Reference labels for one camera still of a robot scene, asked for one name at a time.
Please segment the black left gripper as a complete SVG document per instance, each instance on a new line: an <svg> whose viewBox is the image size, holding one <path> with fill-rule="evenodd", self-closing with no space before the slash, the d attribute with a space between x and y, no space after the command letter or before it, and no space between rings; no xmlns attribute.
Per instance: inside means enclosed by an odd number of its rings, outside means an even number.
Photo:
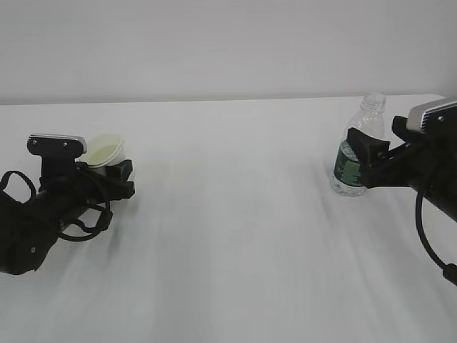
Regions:
<svg viewBox="0 0 457 343"><path fill-rule="evenodd" d="M113 216L111 201L132 198L135 195L135 185L129 181L133 172L130 159L106 166L105 172L108 178L79 165L74 175L55 179L42 188L31 208L46 223L58 229L70 225L86 229L80 216L92 209L99 212L94 228L106 229Z"/></svg>

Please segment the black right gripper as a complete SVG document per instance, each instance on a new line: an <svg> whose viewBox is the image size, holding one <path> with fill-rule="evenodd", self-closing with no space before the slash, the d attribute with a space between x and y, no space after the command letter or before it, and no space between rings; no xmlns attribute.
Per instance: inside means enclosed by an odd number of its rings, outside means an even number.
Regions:
<svg viewBox="0 0 457 343"><path fill-rule="evenodd" d="M409 187L418 191L428 180L424 197L445 214L456 213L456 154L431 146L425 135L406 128L406 118L395 116L392 132L404 144L389 152L389 159L371 166L386 155L390 142L373 138L356 128L347 131L346 141L361 162L360 181L367 189Z"/></svg>

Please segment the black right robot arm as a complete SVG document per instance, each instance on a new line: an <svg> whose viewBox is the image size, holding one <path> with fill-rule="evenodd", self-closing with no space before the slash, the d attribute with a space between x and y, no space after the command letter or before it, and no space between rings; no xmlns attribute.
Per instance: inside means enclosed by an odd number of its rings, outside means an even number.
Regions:
<svg viewBox="0 0 457 343"><path fill-rule="evenodd" d="M433 120L424 132L406 128L407 118L395 116L392 132L403 141L375 139L356 128L346 140L360 161L360 180L368 189L408 187L416 192L425 186L424 197L452 220L456 220L456 126Z"/></svg>

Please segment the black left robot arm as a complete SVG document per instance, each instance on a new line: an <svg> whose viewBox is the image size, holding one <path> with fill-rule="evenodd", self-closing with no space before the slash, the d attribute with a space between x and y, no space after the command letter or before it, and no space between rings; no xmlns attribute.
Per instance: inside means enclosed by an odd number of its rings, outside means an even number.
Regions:
<svg viewBox="0 0 457 343"><path fill-rule="evenodd" d="M40 187L20 171L1 178L1 272L36 271L58 239L86 242L106 231L112 201L130 199L130 159L99 174L84 162L43 162Z"/></svg>

